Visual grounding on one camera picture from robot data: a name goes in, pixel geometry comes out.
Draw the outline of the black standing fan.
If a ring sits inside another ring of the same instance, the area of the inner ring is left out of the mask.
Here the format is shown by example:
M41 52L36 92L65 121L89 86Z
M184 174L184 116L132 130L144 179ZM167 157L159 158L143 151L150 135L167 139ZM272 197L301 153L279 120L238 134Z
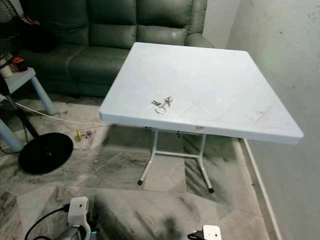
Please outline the black standing fan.
M25 46L32 47L36 43L26 23L18 14L10 0L0 0L0 67L8 67L18 57ZM61 167L73 152L73 141L68 135L51 132L40 135L29 122L25 112L11 97L7 80L0 80L0 95L5 97L13 108L14 114L20 119L25 130L33 139L28 141L19 151L18 164L28 174L41 175L50 173Z

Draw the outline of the small yellow toy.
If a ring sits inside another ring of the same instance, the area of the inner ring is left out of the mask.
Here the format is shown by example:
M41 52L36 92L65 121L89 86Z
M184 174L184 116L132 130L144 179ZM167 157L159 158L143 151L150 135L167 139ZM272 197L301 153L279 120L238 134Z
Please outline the small yellow toy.
M93 136L93 132L89 129L86 129L86 130L81 130L81 129L78 129L77 130L77 141L82 141L84 139L89 139Z

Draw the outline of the light blue side table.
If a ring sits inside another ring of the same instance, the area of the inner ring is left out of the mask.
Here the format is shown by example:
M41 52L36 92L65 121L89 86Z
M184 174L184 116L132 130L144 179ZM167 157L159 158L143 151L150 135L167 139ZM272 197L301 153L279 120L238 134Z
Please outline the light blue side table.
M9 78L5 78L8 89L10 93L14 93L20 87L22 87L27 82L31 82L35 92L38 94L39 99L43 103L47 115L55 115L57 114L57 110L55 109L50 96L46 93L45 89L42 87L39 82L36 73L33 68L28 68L26 71L19 71L13 73L13 75ZM9 146L10 151L13 153L18 153L25 144L14 135L14 132L7 126L7 124L0 120L0 137L4 140Z

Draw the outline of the green leather sofa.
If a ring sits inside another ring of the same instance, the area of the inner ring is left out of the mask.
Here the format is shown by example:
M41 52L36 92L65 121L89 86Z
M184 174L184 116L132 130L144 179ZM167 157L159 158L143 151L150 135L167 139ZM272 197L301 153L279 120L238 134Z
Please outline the green leather sofa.
M20 0L50 31L49 52L19 56L48 93L103 98L136 42L212 48L203 35L208 0Z

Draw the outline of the white folding table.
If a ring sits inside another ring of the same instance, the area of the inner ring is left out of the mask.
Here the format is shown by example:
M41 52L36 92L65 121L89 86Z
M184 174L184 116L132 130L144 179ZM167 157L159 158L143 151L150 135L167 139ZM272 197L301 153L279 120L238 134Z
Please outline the white folding table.
M164 114L152 101L172 96ZM99 108L101 121L150 128L151 153L142 185L157 155L159 132L201 137L190 158L210 193L204 166L210 135L295 146L304 133L247 51L136 42Z

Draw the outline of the orange and black device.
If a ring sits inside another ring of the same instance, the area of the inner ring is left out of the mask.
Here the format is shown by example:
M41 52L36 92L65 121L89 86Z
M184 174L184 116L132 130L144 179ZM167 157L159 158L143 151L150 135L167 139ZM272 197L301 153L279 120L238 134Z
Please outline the orange and black device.
M28 65L22 57L13 57L11 63L16 71L16 73L23 73L28 70Z

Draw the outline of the black bag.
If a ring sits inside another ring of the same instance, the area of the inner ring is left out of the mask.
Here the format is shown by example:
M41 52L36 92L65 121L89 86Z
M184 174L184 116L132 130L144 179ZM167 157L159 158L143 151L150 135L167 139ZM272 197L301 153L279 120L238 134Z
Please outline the black bag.
M23 48L35 53L50 53L58 45L57 37L45 27L34 24L23 24Z

